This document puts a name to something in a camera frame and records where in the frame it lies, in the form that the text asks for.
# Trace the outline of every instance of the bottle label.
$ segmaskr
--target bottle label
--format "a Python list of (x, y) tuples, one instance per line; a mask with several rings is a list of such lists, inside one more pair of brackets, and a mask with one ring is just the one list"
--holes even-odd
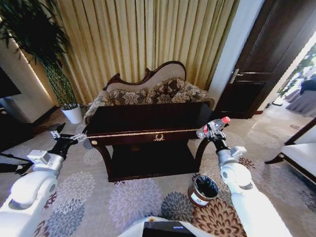
[(204, 127), (203, 127), (203, 132), (205, 133), (205, 135), (207, 135), (207, 133), (208, 133), (207, 124), (204, 125)]
[(197, 204), (201, 206), (206, 206), (209, 202), (208, 201), (203, 201), (198, 198), (198, 196), (195, 193), (192, 193), (191, 198), (193, 201), (195, 201)]

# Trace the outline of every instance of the plastic water bottle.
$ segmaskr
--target plastic water bottle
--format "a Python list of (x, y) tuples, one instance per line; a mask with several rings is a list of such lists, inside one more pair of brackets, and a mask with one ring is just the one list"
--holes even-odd
[(204, 138), (204, 137), (208, 137), (209, 133), (211, 131), (213, 131), (214, 133), (217, 133), (217, 132), (221, 131), (224, 128), (225, 124), (229, 123), (230, 121), (231, 121), (231, 119), (229, 117), (215, 119), (215, 120), (207, 123), (203, 127), (201, 127), (197, 131), (197, 136), (199, 138)]

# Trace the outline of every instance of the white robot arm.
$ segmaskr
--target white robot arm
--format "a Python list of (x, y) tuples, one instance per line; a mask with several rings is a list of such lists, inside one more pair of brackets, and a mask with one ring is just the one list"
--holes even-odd
[(51, 151), (33, 150), (28, 158), (34, 163), (32, 173), (18, 179), (0, 208), (0, 232), (6, 237), (30, 237), (40, 222), (49, 196), (57, 188), (57, 176), (66, 159), (68, 148), (86, 136), (51, 132), (57, 141)]
[(226, 136), (221, 131), (211, 131), (208, 139), (217, 149), (221, 177), (231, 191), (234, 208), (247, 236), (291, 237), (270, 200), (252, 181), (250, 171), (238, 163), (238, 158), (246, 153), (246, 149), (227, 147), (224, 142)]

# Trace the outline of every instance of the bamboo plant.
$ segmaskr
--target bamboo plant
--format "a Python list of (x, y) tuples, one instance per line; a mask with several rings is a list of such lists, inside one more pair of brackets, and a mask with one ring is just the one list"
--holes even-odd
[(17, 51), (24, 50), (33, 56), (35, 63), (40, 62), (61, 109), (71, 110), (78, 104), (58, 59), (66, 53), (63, 47), (70, 43), (53, 20), (54, 0), (48, 2), (50, 7), (38, 0), (0, 0), (0, 39), (5, 40), (7, 47), (11, 39), (15, 40)]

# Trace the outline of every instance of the dark wooden coffee table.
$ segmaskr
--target dark wooden coffee table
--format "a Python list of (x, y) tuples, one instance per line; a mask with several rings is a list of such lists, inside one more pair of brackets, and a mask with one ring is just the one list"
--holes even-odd
[[(187, 143), (210, 121), (204, 103), (99, 107), (87, 127), (92, 146), (101, 153), (110, 182), (199, 171), (208, 140), (196, 158)], [(112, 158), (105, 146), (113, 146)]]

